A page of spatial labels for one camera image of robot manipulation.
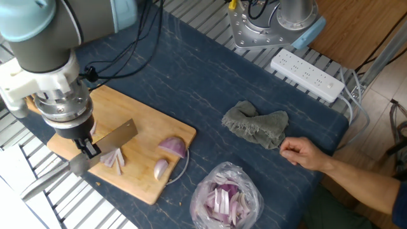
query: blue tablecloth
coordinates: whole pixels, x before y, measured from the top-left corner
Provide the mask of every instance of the blue tablecloth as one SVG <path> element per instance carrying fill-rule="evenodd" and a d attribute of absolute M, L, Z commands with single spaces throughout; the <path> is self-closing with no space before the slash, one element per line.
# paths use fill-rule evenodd
<path fill-rule="evenodd" d="M 134 40 L 136 30 L 137 25 L 78 49 L 81 67 L 91 60 L 113 59 Z M 150 38 L 140 42 L 124 72 L 133 71 L 149 57 L 155 37 L 153 27 Z M 167 13 L 153 61 L 139 74 L 107 85 L 197 130 L 185 175 L 166 187 L 155 205 L 147 205 L 91 174 L 83 176 L 139 228 L 193 228 L 189 212 L 191 195 L 197 184 L 225 161 L 243 167 L 265 200 L 265 210 L 255 228 L 297 227 L 322 175 L 293 166 L 278 150 L 251 144 L 223 127 L 223 115 L 238 101 L 252 102 L 261 115 L 286 111 L 289 115 L 286 135 L 308 137 L 330 155 L 348 127 L 343 115 Z M 22 121 L 43 142 L 54 134 L 36 114 Z M 173 176 L 182 170 L 184 163 L 180 161 Z"/>

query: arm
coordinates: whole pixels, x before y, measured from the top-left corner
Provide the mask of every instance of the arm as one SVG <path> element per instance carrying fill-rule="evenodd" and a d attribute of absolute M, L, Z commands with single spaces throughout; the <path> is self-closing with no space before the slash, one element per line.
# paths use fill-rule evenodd
<path fill-rule="evenodd" d="M 400 181 L 337 161 L 306 138 L 287 137 L 281 145 L 280 154 L 293 165 L 298 163 L 306 169 L 327 174 L 367 206 L 392 214 Z"/>

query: power strip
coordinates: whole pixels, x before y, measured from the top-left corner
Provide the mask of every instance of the power strip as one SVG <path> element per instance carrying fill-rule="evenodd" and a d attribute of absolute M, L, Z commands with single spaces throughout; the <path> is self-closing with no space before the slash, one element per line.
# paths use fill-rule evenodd
<path fill-rule="evenodd" d="M 295 54 L 282 49 L 270 66 L 328 102 L 334 102 L 345 85 Z"/>

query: wooden cutting board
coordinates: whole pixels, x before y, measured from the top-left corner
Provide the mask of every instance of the wooden cutting board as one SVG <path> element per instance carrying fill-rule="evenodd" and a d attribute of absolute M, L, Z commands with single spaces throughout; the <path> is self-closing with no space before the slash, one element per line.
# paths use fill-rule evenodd
<path fill-rule="evenodd" d="M 127 120 L 133 118 L 138 134 L 121 147 L 125 158 L 122 175 L 117 175 L 116 165 L 112 168 L 99 163 L 89 172 L 115 185 L 123 191 L 153 205 L 169 180 L 179 157 L 159 149 L 158 144 L 167 137 L 178 136 L 189 147 L 197 131 L 147 105 L 142 104 L 107 86 L 91 93 L 93 116 L 97 122 L 93 141 L 97 142 Z M 72 159 L 79 153 L 75 144 L 55 134 L 48 142 L 50 150 Z M 154 178 L 154 166 L 159 159 L 169 163 L 159 181 Z"/>

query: plastic bag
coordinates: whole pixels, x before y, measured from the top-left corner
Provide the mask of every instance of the plastic bag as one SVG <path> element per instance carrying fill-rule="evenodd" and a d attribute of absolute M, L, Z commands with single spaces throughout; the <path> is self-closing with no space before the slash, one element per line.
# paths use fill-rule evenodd
<path fill-rule="evenodd" d="M 264 208 L 264 200 L 259 190 L 255 187 L 250 177 L 242 170 L 241 167 L 233 165 L 230 162 L 220 163 L 213 169 L 203 181 L 201 181 L 195 192 L 192 195 L 190 213 L 193 223 L 198 229 L 217 229 L 217 228 L 231 228 L 230 226 L 209 217 L 208 210 L 205 206 L 205 201 L 208 194 L 214 188 L 216 175 L 227 178 L 238 184 L 238 189 L 241 193 L 245 194 L 245 200 L 250 213 L 245 219 L 241 219 L 236 227 L 238 229 L 249 229 L 260 218 Z"/>

